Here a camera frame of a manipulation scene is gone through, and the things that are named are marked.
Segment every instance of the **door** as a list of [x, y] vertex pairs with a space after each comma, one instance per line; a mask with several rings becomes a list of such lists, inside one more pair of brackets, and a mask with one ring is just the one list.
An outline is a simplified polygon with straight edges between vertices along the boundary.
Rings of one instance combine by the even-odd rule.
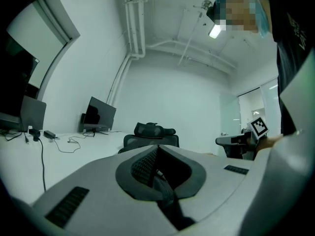
[[[220, 112], [221, 112], [221, 136], [236, 136], [241, 133], [241, 114], [240, 104], [237, 96], [229, 93], [220, 94]], [[225, 152], [222, 146], [219, 148], [219, 155], [224, 156]]]

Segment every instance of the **black shirt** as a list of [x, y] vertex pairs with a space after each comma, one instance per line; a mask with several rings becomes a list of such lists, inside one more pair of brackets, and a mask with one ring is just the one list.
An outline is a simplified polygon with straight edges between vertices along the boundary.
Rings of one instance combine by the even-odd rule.
[[[314, 17], [311, 0], [269, 0], [272, 34], [277, 43], [278, 95], [292, 81], [314, 47], [313, 31], [310, 29]], [[295, 132], [293, 121], [279, 97], [284, 135]]]

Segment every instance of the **desk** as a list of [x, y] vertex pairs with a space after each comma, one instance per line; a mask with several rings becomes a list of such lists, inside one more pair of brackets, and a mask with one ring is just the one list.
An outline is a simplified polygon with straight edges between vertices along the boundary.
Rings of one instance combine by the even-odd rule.
[[[46, 189], [78, 170], [85, 164], [117, 154], [123, 147], [126, 133], [95, 134], [85, 139], [74, 138], [81, 148], [74, 153], [61, 153], [53, 140], [41, 136], [44, 146], [44, 165]], [[42, 180], [41, 144], [34, 142], [26, 134], [30, 143], [25, 143], [24, 135], [7, 142], [0, 137], [0, 177], [9, 194], [31, 204], [44, 193]], [[59, 134], [56, 140], [62, 151], [74, 151], [77, 144], [68, 143], [71, 136], [82, 134]]]

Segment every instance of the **ceiling fixture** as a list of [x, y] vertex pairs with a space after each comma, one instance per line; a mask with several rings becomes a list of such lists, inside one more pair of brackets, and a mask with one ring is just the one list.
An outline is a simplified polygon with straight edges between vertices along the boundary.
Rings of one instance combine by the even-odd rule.
[[221, 32], [220, 26], [214, 24], [211, 31], [209, 32], [209, 36], [212, 38], [217, 38], [220, 32]]
[[278, 85], [275, 85], [275, 86], [269, 88], [269, 90], [274, 89], [274, 88], [277, 88], [277, 87], [278, 87]]

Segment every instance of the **fluorescent light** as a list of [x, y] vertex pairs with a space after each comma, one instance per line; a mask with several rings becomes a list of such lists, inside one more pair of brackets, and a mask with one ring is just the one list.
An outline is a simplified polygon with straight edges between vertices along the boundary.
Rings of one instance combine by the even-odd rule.
[[211, 31], [209, 32], [209, 36], [212, 38], [217, 38], [218, 34], [221, 32], [221, 28], [218, 25], [213, 25]]
[[274, 89], [274, 88], [277, 88], [277, 87], [278, 87], [278, 85], [275, 85], [275, 86], [269, 88], [269, 90]]

